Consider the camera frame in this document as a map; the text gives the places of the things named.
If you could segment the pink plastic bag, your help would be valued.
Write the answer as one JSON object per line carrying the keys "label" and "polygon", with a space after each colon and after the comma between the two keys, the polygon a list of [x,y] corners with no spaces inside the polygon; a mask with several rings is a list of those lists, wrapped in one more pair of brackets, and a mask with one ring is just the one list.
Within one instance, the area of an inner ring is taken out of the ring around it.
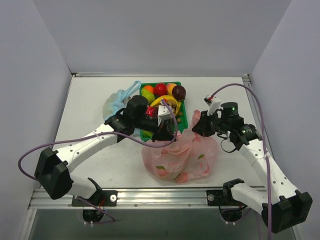
{"label": "pink plastic bag", "polygon": [[177,184],[207,178],[217,161],[219,146],[212,137],[192,131],[201,112],[195,110],[189,127],[177,134],[176,141],[161,147],[144,146],[141,150],[145,169],[154,177]]}

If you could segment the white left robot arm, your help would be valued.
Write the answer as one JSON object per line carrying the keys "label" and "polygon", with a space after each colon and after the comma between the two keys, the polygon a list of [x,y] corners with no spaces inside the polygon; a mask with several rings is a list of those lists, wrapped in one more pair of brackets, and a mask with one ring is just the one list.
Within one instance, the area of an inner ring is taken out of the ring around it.
{"label": "white left robot arm", "polygon": [[175,141],[178,131],[171,130],[169,124],[176,123],[177,120],[169,102],[165,99],[160,101],[156,118],[151,118],[147,109],[148,100],[135,95],[126,107],[110,116],[91,134],[66,141],[66,146],[56,150],[50,147],[42,150],[34,177],[53,200],[72,195],[83,199],[90,206],[97,205],[105,195],[96,181],[90,177],[72,176],[72,172],[81,163],[104,148],[125,138],[131,139],[135,129],[151,132],[151,140],[163,141],[163,147]]}

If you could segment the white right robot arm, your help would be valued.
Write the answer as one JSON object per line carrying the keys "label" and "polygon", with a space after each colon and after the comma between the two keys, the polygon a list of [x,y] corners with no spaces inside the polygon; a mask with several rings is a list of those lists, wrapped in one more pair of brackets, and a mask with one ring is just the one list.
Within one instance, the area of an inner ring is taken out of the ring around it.
{"label": "white right robot arm", "polygon": [[228,205],[243,203],[253,209],[275,234],[306,221],[313,203],[311,195],[300,192],[264,150],[262,134],[254,125],[245,123],[236,102],[210,102],[192,131],[202,137],[217,135],[231,142],[267,189],[262,193],[236,178],[223,184],[222,201]]}

